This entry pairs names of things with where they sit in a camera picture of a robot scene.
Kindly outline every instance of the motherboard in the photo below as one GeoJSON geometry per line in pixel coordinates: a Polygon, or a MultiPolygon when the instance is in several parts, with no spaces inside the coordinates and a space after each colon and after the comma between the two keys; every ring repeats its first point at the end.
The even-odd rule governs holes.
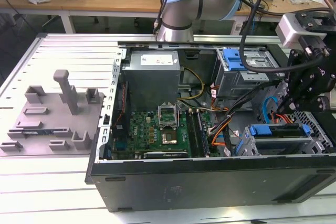
{"type": "Polygon", "coordinates": [[[118,158],[129,159],[205,157],[209,154],[209,127],[212,123],[208,112],[133,111],[129,137],[127,140],[116,140],[112,152],[118,158]]]}

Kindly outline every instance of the black computer case side panel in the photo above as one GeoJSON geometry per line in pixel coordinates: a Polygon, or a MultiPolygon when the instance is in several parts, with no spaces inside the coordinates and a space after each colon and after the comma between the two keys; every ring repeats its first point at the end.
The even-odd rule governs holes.
{"type": "Polygon", "coordinates": [[[303,202],[336,180],[336,157],[94,164],[109,211],[303,202]]]}

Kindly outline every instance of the ram slot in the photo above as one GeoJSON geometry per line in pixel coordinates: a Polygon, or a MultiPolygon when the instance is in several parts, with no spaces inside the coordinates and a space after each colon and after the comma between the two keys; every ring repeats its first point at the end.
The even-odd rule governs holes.
{"type": "Polygon", "coordinates": [[[193,117],[193,113],[186,112],[186,121],[188,128],[188,138],[191,150],[192,157],[204,157],[203,155],[203,147],[199,145],[199,141],[197,140],[197,124],[195,124],[195,120],[193,117]]]}

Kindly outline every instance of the chip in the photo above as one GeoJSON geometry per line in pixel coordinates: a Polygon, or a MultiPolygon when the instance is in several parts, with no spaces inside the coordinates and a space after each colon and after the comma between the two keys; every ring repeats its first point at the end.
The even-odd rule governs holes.
{"type": "Polygon", "coordinates": [[[162,130],[161,131],[162,144],[177,144],[176,130],[162,130]]]}

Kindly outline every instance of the screw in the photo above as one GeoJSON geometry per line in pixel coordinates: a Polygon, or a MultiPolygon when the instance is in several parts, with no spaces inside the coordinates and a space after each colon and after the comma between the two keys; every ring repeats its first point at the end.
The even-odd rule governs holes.
{"type": "Polygon", "coordinates": [[[305,51],[306,51],[306,53],[307,53],[308,55],[312,55],[312,54],[313,54],[313,52],[310,50],[309,47],[306,47],[306,48],[305,48],[305,51]]]}

